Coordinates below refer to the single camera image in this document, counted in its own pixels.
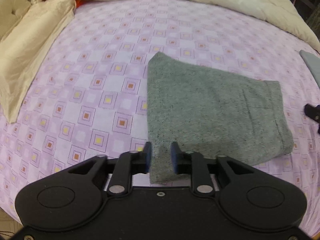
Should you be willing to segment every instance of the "black robotic gripper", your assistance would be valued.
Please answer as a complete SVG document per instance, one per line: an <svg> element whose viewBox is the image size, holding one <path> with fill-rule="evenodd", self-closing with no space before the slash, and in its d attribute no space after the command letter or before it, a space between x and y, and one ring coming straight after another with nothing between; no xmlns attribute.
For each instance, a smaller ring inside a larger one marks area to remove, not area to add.
<svg viewBox="0 0 320 240"><path fill-rule="evenodd" d="M191 187L132 186L132 175L148 172L149 142L141 152L98 155L27 185L15 201L24 228L11 239L310 240L298 228L307 201L296 186L225 155L182 152L176 142L171 154Z"/></svg>

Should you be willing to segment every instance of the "bed sheet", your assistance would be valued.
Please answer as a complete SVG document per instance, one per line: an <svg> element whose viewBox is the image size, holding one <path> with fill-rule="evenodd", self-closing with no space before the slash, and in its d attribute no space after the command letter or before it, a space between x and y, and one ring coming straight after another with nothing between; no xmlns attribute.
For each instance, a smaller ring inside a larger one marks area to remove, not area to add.
<svg viewBox="0 0 320 240"><path fill-rule="evenodd" d="M42 63L17 123L1 116L0 206L18 220L14 200L26 184L97 154L116 158L141 150L148 139L147 63L162 51L280 82L294 149L257 168L303 190L308 209L300 227L317 233L320 137L302 109L317 105L320 92L300 49L315 54L271 24L214 5L119 0L81 6ZM133 182L150 185L147 175L135 175Z"/></svg>

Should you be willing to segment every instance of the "bed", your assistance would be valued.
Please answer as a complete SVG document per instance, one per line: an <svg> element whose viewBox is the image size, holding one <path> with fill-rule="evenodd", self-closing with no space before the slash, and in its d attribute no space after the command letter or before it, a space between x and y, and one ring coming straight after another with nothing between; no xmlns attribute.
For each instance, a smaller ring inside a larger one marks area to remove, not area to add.
<svg viewBox="0 0 320 240"><path fill-rule="evenodd" d="M293 151L256 168L305 193L308 208L300 228L315 235L320 229L320 136L303 106L318 105L320 92L301 49L317 54L268 22L212 4L114 0L82 5L45 56L17 121L8 123L0 112L1 208L19 221L14 200L25 185L97 154L117 158L142 150L148 140L147 63L161 51L191 64L280 82ZM133 183L152 186L143 174Z"/></svg>

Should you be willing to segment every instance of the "gray cloth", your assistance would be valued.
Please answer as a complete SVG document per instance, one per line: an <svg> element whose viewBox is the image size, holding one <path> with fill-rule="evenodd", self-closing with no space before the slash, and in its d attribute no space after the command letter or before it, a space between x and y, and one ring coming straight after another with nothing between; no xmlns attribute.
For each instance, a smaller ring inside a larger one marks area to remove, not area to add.
<svg viewBox="0 0 320 240"><path fill-rule="evenodd" d="M170 144L207 158L225 154L249 165L290 153L280 84L174 60L158 52L148 64L151 182L175 179Z"/></svg>
<svg viewBox="0 0 320 240"><path fill-rule="evenodd" d="M299 54L320 87L320 58L304 50L300 50Z"/></svg>

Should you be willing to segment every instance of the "folded garment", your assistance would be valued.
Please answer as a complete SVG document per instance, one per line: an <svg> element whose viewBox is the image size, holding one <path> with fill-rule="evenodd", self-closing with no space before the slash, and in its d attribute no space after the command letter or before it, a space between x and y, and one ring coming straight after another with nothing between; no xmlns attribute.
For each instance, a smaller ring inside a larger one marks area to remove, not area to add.
<svg viewBox="0 0 320 240"><path fill-rule="evenodd" d="M277 81L174 60L158 52L148 64L151 182L175 178L170 144L206 158L225 154L249 165L292 151Z"/></svg>
<svg viewBox="0 0 320 240"><path fill-rule="evenodd" d="M304 50L300 50L299 54L303 58L318 86L320 87L320 58Z"/></svg>

